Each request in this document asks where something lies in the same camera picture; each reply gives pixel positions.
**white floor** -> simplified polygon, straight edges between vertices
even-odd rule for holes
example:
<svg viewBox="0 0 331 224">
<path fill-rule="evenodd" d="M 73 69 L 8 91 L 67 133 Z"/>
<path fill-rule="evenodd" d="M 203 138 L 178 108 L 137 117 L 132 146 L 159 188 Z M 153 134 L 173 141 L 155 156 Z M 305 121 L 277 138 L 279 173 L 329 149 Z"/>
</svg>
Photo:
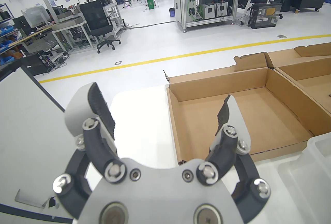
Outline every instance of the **white floor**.
<svg viewBox="0 0 331 224">
<path fill-rule="evenodd" d="M 159 7 L 145 10 L 143 4 L 121 9 L 122 18 L 130 25 L 144 26 L 174 20 L 169 16 L 173 0 L 159 0 Z M 299 14 L 285 12 L 276 27 L 253 30 L 247 26 L 220 23 L 213 27 L 201 26 L 182 33 L 177 22 L 127 30 L 121 34 L 122 44 L 115 42 L 116 50 L 104 47 L 101 53 L 87 51 L 70 55 L 67 65 L 47 75 L 38 75 L 38 81 L 113 67 L 115 62 L 122 65 L 154 60 L 163 57 L 193 53 L 204 50 L 225 48 L 235 45 L 278 40 L 277 35 L 288 38 L 329 34 L 331 6 L 325 5 L 320 12 L 306 10 Z M 233 49 L 204 55 L 184 57 L 169 61 L 144 64 L 84 76 L 45 82 L 43 87 L 65 108 L 76 92 L 84 84 L 97 82 L 106 101 L 121 92 L 166 84 L 163 70 L 169 76 L 177 76 L 197 71 L 226 67 L 234 64 L 233 57 L 262 51 L 289 49 L 299 45 L 330 42 L 330 38 L 317 38 L 281 42 Z"/>
</svg>

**silver metal plate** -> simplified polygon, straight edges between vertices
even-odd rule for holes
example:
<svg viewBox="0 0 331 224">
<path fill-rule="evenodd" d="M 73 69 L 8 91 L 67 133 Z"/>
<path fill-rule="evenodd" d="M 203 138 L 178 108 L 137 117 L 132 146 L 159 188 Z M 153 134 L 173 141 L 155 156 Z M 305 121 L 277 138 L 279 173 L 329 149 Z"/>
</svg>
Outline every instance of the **silver metal plate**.
<svg viewBox="0 0 331 224">
<path fill-rule="evenodd" d="M 184 170 L 195 174 L 201 159 L 193 159 L 173 169 L 152 169 L 132 159 L 121 159 L 128 174 L 138 168 L 141 177 L 131 181 L 127 175 L 119 184 L 101 179 L 92 192 L 79 217 L 79 224 L 99 223 L 100 213 L 110 203 L 118 202 L 128 211 L 128 224 L 192 224 L 196 209 L 210 204 L 221 215 L 222 223 L 243 224 L 239 211 L 221 180 L 212 186 L 203 186 L 196 176 L 187 183 Z"/>
</svg>

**yellow floor line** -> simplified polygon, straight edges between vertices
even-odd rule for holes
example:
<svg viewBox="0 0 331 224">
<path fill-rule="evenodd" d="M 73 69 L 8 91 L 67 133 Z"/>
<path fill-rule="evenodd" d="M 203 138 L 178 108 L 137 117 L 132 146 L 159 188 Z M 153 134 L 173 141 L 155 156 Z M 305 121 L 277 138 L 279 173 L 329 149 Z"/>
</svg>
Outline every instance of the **yellow floor line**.
<svg viewBox="0 0 331 224">
<path fill-rule="evenodd" d="M 314 36 L 304 36 L 304 37 L 296 37 L 296 38 L 278 39 L 278 40 L 265 41 L 265 42 L 259 42 L 259 43 L 251 43 L 251 44 L 245 44 L 245 45 L 235 45 L 235 46 L 223 47 L 223 48 L 218 48 L 218 49 L 211 49 L 211 50 L 193 52 L 193 53 L 188 53 L 188 54 L 176 55 L 176 56 L 165 57 L 165 58 L 149 60 L 149 61 L 144 61 L 144 62 L 138 62 L 138 63 L 129 63 L 129 64 L 124 64 L 122 66 L 108 67 L 108 68 L 102 68 L 102 69 L 97 69 L 97 70 L 92 70 L 92 71 L 87 71 L 87 72 L 82 72 L 82 73 L 76 73 L 76 74 L 67 75 L 67 76 L 61 76 L 61 77 L 57 77 L 57 78 L 43 80 L 43 81 L 40 81 L 39 83 L 58 81 L 58 80 L 63 80 L 63 79 L 68 79 L 68 78 L 73 78 L 73 77 L 78 77 L 78 76 L 84 76 L 84 75 L 88 75 L 88 74 L 94 74 L 94 73 L 109 71 L 109 70 L 127 68 L 127 67 L 132 67 L 132 66 L 140 66 L 142 64 L 169 61 L 169 60 L 174 60 L 174 59 L 179 59 L 179 58 L 185 58 L 185 57 L 196 56 L 196 55 L 203 55 L 203 54 L 226 51 L 226 50 L 231 50 L 231 49 L 239 49 L 239 48 L 258 46 L 258 45 L 269 45 L 269 44 L 276 44 L 276 43 L 283 43 L 283 42 L 290 42 L 290 41 L 298 41 L 298 40 L 306 40 L 306 39 L 314 39 L 314 38 L 324 38 L 324 37 L 331 37 L 331 34 L 322 34 L 322 35 L 314 35 Z"/>
</svg>

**black armchair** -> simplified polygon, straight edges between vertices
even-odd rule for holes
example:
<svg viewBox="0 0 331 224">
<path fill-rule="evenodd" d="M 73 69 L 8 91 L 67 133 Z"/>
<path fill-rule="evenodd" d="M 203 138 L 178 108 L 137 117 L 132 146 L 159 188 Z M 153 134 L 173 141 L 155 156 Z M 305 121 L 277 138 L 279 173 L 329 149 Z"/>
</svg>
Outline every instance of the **black armchair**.
<svg viewBox="0 0 331 224">
<path fill-rule="evenodd" d="M 114 41 L 118 41 L 121 44 L 121 41 L 118 39 L 106 39 L 106 34 L 112 32 L 114 27 L 111 24 L 110 17 L 105 15 L 103 6 L 99 0 L 80 5 L 80 10 L 86 19 L 91 35 L 104 37 L 104 41 L 97 44 L 98 53 L 100 53 L 100 48 L 104 45 L 111 45 L 112 49 L 115 50 L 112 44 Z"/>
</svg>

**green trash bin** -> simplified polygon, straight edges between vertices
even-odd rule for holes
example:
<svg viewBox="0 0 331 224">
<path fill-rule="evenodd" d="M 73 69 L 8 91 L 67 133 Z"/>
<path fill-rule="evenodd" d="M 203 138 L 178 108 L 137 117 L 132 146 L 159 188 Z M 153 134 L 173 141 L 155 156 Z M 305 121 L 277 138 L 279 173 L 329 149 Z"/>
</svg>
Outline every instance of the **green trash bin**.
<svg viewBox="0 0 331 224">
<path fill-rule="evenodd" d="M 154 8 L 154 0 L 147 0 L 148 8 L 152 10 Z"/>
</svg>

